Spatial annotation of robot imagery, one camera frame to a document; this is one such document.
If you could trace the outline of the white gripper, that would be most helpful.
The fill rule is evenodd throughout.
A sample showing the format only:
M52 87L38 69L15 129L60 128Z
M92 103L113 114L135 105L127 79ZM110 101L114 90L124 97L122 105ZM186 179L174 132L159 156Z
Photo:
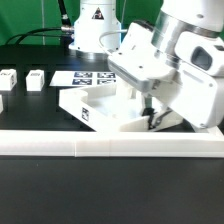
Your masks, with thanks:
M169 108L145 108L148 129L158 127L171 110L198 128L219 125L224 119L224 42L185 31L165 53L153 46L152 36L147 22L135 21L108 57L111 71Z

